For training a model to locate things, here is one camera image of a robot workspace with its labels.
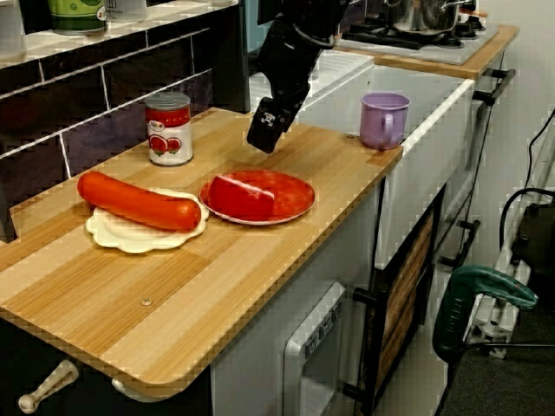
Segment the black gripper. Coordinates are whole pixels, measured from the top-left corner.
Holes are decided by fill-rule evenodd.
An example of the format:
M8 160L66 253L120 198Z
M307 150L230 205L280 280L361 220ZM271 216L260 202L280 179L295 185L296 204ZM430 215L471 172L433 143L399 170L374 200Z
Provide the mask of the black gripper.
M247 143L272 153L310 91L309 79L324 49L334 38L311 36L296 24L276 19L258 54L257 69L271 86L271 95L258 104Z

